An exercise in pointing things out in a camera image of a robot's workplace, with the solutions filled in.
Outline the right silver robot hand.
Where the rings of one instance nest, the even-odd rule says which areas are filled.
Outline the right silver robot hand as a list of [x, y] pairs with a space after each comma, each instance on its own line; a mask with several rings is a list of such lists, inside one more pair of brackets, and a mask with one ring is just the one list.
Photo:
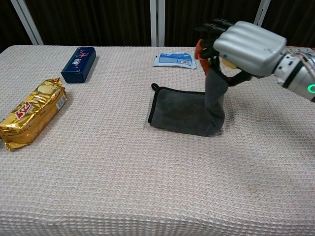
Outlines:
[[214, 19], [195, 30], [208, 35], [199, 39], [194, 52], [205, 74], [210, 70], [219, 72], [220, 59], [240, 69], [237, 75], [227, 78], [231, 87], [252, 77], [272, 75], [286, 54], [286, 38], [246, 21]]

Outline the beige waffle tablecloth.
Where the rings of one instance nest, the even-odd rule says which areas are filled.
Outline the beige waffle tablecloth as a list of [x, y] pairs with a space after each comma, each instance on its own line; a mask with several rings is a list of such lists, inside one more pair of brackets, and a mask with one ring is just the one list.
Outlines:
[[149, 125], [153, 67], [189, 47], [96, 47], [83, 84], [29, 146], [0, 142], [0, 236], [315, 236], [315, 103], [252, 79], [228, 90], [212, 137]]

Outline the grey and green microfibre cloth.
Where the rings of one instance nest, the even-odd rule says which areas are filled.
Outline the grey and green microfibre cloth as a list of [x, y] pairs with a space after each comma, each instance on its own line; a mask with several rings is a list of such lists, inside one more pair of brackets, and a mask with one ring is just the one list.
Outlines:
[[167, 131], [203, 137], [215, 135], [225, 120], [224, 95], [227, 77], [218, 57], [210, 59], [205, 91], [182, 91], [151, 84], [155, 91], [148, 123]]

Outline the dark blue rectangular box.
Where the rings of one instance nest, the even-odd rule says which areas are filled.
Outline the dark blue rectangular box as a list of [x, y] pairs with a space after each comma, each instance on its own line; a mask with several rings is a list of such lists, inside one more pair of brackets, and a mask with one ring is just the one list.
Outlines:
[[94, 47], [77, 47], [61, 74], [68, 84], [84, 83], [96, 58]]

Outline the black pleated curtain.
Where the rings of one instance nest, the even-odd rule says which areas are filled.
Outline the black pleated curtain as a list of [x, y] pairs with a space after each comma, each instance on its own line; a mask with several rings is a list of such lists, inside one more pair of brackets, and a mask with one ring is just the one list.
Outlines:
[[[162, 0], [165, 46], [194, 46], [213, 19], [255, 20], [261, 0]], [[46, 45], [150, 46], [150, 0], [24, 0]], [[271, 0], [262, 26], [315, 47], [315, 0]]]

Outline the gold foil snack package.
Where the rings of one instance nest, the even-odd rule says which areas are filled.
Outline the gold foil snack package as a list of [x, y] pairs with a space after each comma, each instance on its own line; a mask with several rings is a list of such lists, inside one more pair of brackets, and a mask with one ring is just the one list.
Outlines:
[[31, 144], [67, 101], [61, 78], [43, 81], [0, 122], [8, 151]]

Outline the white and blue sachet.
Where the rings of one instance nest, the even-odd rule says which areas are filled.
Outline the white and blue sachet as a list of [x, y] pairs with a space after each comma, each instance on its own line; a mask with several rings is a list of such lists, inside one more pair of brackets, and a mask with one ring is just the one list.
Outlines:
[[193, 56], [189, 53], [160, 53], [155, 57], [154, 67], [181, 67], [187, 69], [196, 69], [196, 63]]

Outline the white aluminium frame post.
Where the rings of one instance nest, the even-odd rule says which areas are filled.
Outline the white aluminium frame post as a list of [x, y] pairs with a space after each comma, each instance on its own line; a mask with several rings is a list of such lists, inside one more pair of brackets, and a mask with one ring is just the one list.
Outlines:
[[257, 26], [262, 26], [265, 15], [267, 13], [268, 7], [270, 5], [271, 0], [260, 0], [260, 4], [255, 16], [254, 24]]
[[10, 0], [33, 45], [44, 45], [25, 0]]
[[165, 46], [165, 3], [166, 0], [150, 0], [151, 46]]

